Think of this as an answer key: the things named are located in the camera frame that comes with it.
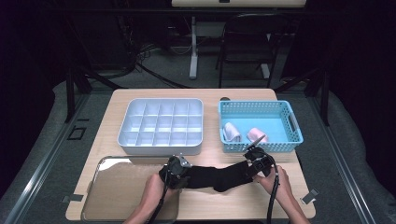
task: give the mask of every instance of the human hand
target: human hand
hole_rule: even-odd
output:
[[[178,189],[168,189],[166,191],[164,201],[166,202],[172,195],[178,193]],[[157,205],[163,196],[163,181],[160,175],[153,174],[148,177],[146,186],[140,200],[140,204],[125,220],[124,223],[139,224],[145,223],[154,213]]]
[[[291,223],[309,223],[309,220],[306,218],[301,206],[293,196],[289,176],[286,173],[286,170],[281,166],[277,166],[277,171],[279,176],[279,185],[276,191],[276,200],[288,215]],[[255,175],[253,176],[253,179],[260,183],[264,189],[271,194],[274,187],[275,177],[276,170],[273,167],[271,168],[271,173],[267,177]]]
[[[281,166],[277,166],[277,171],[279,176],[279,186],[277,187],[276,199],[278,201],[282,201],[282,202],[285,201],[285,203],[287,203],[287,201],[290,199],[290,196],[292,197],[289,176],[286,173],[286,170],[284,170]],[[269,194],[271,194],[274,187],[275,177],[276,177],[276,170],[274,167],[272,167],[271,173],[267,177],[255,175],[253,176],[253,179],[254,181],[260,183],[264,187],[264,189]]]

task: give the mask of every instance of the wire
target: wire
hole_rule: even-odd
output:
[[[271,224],[274,201],[275,201],[275,197],[276,197],[277,187],[279,186],[279,171],[277,170],[277,166],[276,166],[276,162],[275,162],[274,158],[266,152],[264,152],[264,154],[270,159],[270,161],[274,165],[274,169],[275,169],[274,186],[273,186],[273,190],[271,192],[270,202],[268,204],[268,210],[267,210],[267,224]]]
[[[159,49],[154,44],[143,44],[139,52],[136,54],[136,60],[134,64],[137,63],[143,64],[147,58],[151,57],[151,52]],[[137,72],[142,73],[142,70],[139,70],[137,67],[135,68]]]
[[[187,49],[184,50],[183,52],[178,52],[176,50],[176,49],[183,49],[183,48],[187,48]],[[188,53],[191,48],[192,48],[192,45],[189,45],[189,46],[186,46],[186,47],[170,47],[169,49],[171,49],[172,52],[174,52],[175,54],[182,55],[182,54]]]
[[[143,64],[141,64],[141,63],[136,63],[136,65],[139,66],[144,71],[146,71],[147,73],[149,73],[150,75],[158,78],[161,82],[163,82],[165,85],[168,85],[169,87],[181,88],[181,89],[193,89],[192,87],[185,86],[185,85],[179,84],[177,82],[174,82],[166,77],[162,77],[161,75],[149,70],[147,67],[143,66]]]
[[[154,222],[155,217],[158,215],[158,213],[160,213],[160,210],[161,210],[161,208],[163,207],[163,201],[164,201],[166,192],[168,191],[169,184],[170,184],[170,181],[169,181],[169,179],[168,179],[168,173],[169,173],[169,172],[170,172],[170,171],[168,170],[168,171],[166,171],[166,173],[165,173],[165,179],[164,179],[164,181],[163,181],[163,195],[161,196],[161,199],[160,199],[160,201],[158,202],[158,205],[157,205],[157,207],[155,208],[154,213],[152,214],[150,220],[148,221],[148,224],[151,224],[151,223]]]
[[[122,71],[120,71],[119,73],[116,73],[116,74],[111,74],[111,75],[103,75],[103,74],[101,74],[101,77],[105,77],[107,79],[112,79],[112,78],[117,78],[117,77],[124,77],[124,76],[130,74],[133,71],[134,71],[134,67],[127,67],[127,68],[123,69]]]

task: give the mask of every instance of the blue basket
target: blue basket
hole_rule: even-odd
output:
[[[241,134],[240,142],[227,142],[223,127],[231,122]],[[224,152],[243,152],[251,143],[247,137],[252,128],[268,136],[259,143],[267,152],[291,152],[303,141],[297,119],[287,101],[220,101],[219,132]]]

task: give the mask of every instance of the floor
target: floor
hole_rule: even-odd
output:
[[[284,43],[271,88],[284,83],[280,74],[291,41],[292,37],[289,43]],[[150,49],[140,55],[138,62],[142,66],[137,66],[126,76],[114,76],[114,71],[101,71],[101,75],[130,89],[171,88],[169,85],[175,82],[184,87],[216,88],[218,71],[214,68],[219,51],[217,43],[217,39],[200,39],[198,77],[194,80],[189,78],[191,52],[185,46],[174,46],[168,51]],[[246,71],[253,76],[261,74],[260,70],[248,70],[250,68],[246,67],[229,69],[236,74]],[[69,123],[64,123],[67,115],[65,83],[54,88],[56,101],[48,122],[19,175],[0,202],[1,222],[70,222],[64,217],[67,196],[73,193],[112,92],[95,79],[90,79],[90,83],[93,91],[89,95],[80,94],[76,89],[77,113]],[[239,81],[224,84],[224,88],[241,87]],[[320,193],[315,202],[317,215],[312,221],[396,223],[394,198],[375,181],[371,169],[365,164],[364,144],[359,130],[343,110],[342,104],[331,95],[331,126],[324,126],[318,117],[318,99],[304,96],[305,85],[306,83],[299,83],[290,90],[279,93],[277,97],[292,103],[299,123],[306,130],[304,147],[299,149],[299,156],[308,187],[316,188]],[[263,88],[265,81],[248,82],[243,86]],[[67,139],[75,125],[87,127],[82,141]],[[279,220],[277,223],[287,223],[287,220]]]

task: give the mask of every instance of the wooden table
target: wooden table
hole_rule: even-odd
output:
[[[199,98],[204,103],[204,140],[201,153],[185,158],[200,166],[226,167],[245,158],[242,153],[224,153],[219,137],[218,102],[221,97],[231,100],[276,100],[273,90],[269,89],[150,89],[114,91],[106,113],[93,142],[91,152],[82,170],[75,194],[83,195],[81,202],[70,202],[66,217],[80,220],[81,211],[87,198],[87,189],[95,174],[98,162],[106,156],[126,156],[119,146],[117,137],[125,111],[134,98]],[[304,175],[295,151],[272,153],[276,164],[285,168],[290,177],[292,190],[307,217],[316,213],[312,203],[302,204],[300,198],[308,193]],[[224,220],[224,219],[264,219],[269,195],[258,183],[249,183],[223,193],[212,188],[183,189],[177,220]],[[287,218],[276,202],[273,218]]]

